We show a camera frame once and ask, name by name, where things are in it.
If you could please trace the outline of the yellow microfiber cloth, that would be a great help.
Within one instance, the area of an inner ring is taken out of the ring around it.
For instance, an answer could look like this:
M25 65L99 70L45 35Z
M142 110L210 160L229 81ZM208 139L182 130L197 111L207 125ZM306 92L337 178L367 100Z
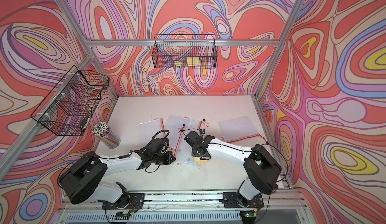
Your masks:
M202 164L205 164L207 163L210 159L208 158L202 158L202 157L193 157L193 160L194 162L197 164L197 165L202 165Z

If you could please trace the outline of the clear mesh document bag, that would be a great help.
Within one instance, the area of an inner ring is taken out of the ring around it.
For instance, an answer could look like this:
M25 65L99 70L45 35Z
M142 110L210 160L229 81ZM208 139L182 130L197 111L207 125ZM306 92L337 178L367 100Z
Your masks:
M179 145L183 139L183 132L188 133L190 130L201 129L209 127L210 125L205 120L195 120L188 117L170 115L167 119L165 129L169 130L169 136L167 137L170 141L169 149L177 151Z
M220 140L233 143L249 138L261 138L266 143L266 138L258 131L249 116L242 116L218 122Z
M184 140L182 140L179 145L176 163L179 166L193 166L200 168L200 165L194 161L194 157L192 156L192 147Z
M141 146L148 144L154 134L163 129L162 118L138 124L139 144Z

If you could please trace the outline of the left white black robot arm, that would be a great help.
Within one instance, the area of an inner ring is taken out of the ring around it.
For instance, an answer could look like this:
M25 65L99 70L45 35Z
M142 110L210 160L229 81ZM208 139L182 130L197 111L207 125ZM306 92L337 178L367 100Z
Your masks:
M168 146L169 139L164 137L153 138L143 148L121 156L99 156L88 152L59 174L58 186L72 204L99 201L107 202L116 209L132 206L139 210L140 205L134 204L126 187L120 182L108 180L108 176L124 171L147 170L151 165L170 165L176 158Z

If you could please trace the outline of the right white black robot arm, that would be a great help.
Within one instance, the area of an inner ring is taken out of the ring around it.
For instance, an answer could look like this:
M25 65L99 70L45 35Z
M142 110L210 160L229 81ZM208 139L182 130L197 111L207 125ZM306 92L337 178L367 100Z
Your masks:
M243 200L250 201L259 194L271 195L278 189L276 182L282 168L265 145L241 147L212 135L201 136L195 131L190 131L184 141L191 147L192 156L199 161L221 158L243 166L247 179L238 190Z

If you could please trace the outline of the yellow sticky note pad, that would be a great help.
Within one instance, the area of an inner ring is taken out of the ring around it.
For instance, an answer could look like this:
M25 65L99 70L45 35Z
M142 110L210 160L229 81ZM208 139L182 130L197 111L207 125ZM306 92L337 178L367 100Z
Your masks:
M188 67L199 67L201 65L201 60L199 57L187 57Z

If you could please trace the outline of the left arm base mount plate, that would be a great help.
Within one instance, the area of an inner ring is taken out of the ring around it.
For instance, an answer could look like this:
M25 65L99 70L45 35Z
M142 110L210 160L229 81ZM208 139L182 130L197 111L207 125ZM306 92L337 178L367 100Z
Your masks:
M144 205L144 193L124 193L114 203L104 201L103 210L141 210Z

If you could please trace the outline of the aluminium front rail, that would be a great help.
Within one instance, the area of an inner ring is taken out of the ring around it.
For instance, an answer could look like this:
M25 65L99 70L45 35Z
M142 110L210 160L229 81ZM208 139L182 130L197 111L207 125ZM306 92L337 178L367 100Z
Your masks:
M144 193L144 205L140 212L160 211L220 211L224 204L223 192L236 189L185 190L185 191L132 191ZM264 208L268 210L307 210L305 197L298 190L280 188L272 195L262 195Z

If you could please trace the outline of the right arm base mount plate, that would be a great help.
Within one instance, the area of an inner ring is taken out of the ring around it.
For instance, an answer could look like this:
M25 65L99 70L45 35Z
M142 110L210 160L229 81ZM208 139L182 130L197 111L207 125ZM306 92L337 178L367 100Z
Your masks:
M248 200L238 192L223 192L223 199L219 202L223 203L226 209L254 208L259 210L264 207L261 193Z

